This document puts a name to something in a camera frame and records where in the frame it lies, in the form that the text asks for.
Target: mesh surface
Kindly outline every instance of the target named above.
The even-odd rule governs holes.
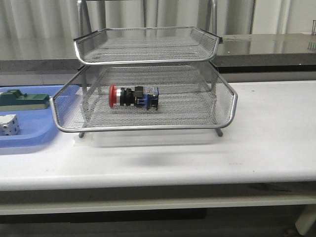
[[[104,68],[87,92],[83,93],[82,88],[76,92],[68,109],[64,108],[65,101],[73,85],[66,86],[54,99],[59,125],[65,129],[97,127],[100,130],[113,126],[221,126],[230,119],[233,94],[211,67],[207,68],[213,77],[210,81],[204,80],[201,70],[194,65]],[[108,96],[112,83],[132,89],[135,86],[157,86],[158,110],[134,106],[110,108]]]
[[[217,38],[196,28],[103,30],[77,43],[86,63],[200,61],[216,52]]]

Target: white table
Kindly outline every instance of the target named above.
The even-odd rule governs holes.
[[[316,217],[313,187],[282,189],[316,181],[316,81],[232,86],[237,112],[223,137],[59,132],[44,147],[1,149],[0,215],[309,204],[296,222],[305,233]]]
[[[223,137],[132,131],[81,140],[60,132],[37,152],[0,156],[0,190],[316,181],[316,81],[232,86],[237,111]]]

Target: gray countertop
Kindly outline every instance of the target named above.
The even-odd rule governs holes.
[[[213,60],[218,67],[316,64],[316,36],[226,35]],[[0,39],[0,72],[69,71],[80,66],[71,38]]]

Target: upper mesh tray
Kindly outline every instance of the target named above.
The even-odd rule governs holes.
[[[218,43],[195,27],[103,29],[74,40],[78,59],[89,65],[207,61]]]

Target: tray rim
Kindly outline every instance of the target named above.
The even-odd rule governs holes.
[[[216,73],[218,79],[229,89],[229,91],[232,93],[233,100],[232,100],[232,107],[230,111],[229,120],[225,124],[221,125],[198,125],[198,124],[191,124],[191,125],[139,125],[139,126],[111,126],[111,127],[87,127],[87,128],[64,128],[62,127],[58,122],[57,112],[55,110],[55,104],[54,100],[58,96],[59,93],[61,93],[64,89],[68,87],[68,85],[71,84],[72,81],[74,81],[77,76],[84,73],[86,70],[88,70],[91,66],[83,66],[82,69],[77,72],[61,89],[59,89],[52,97],[50,97],[50,107],[52,109],[53,114],[53,120],[56,125],[56,127],[67,133],[74,133],[74,132],[108,132],[108,131],[136,131],[136,130],[176,130],[176,129],[217,129],[217,128],[224,128],[230,125],[235,117],[236,107],[237,107],[237,99],[238,95],[236,91],[227,83],[227,81],[222,78],[222,76],[219,74],[217,70],[212,66],[210,62],[204,62],[208,64],[208,66],[211,68],[211,70]]]
[[[100,34],[103,31],[113,31],[113,30],[159,30],[159,29],[184,29],[184,28],[191,28],[194,29],[196,31],[199,31],[201,33],[208,34],[211,35],[213,37],[216,38],[216,42],[215,42],[215,48],[214,48],[214,54],[211,57],[206,57],[206,58],[200,58],[200,59],[160,59],[160,60],[137,60],[137,61],[109,61],[109,62],[95,62],[95,63],[91,63],[91,62],[86,62],[84,61],[80,54],[79,54],[79,50],[78,50],[78,43],[86,40],[88,38],[91,38],[93,36],[96,36],[98,34]],[[74,39],[74,47],[75,47],[75,53],[76,53],[76,57],[78,58],[78,60],[85,64],[85,65],[112,65],[112,64],[140,64],[140,63],[170,63],[170,62],[200,62],[200,61],[209,61],[212,60],[216,57],[217,54],[217,49],[218,49],[218,44],[219,44],[219,36],[214,35],[210,32],[207,32],[203,29],[197,28],[197,27],[193,27],[193,26],[177,26],[177,27],[131,27],[131,28],[103,28],[101,30],[97,30],[94,32],[91,32],[87,35],[81,36],[79,38]]]

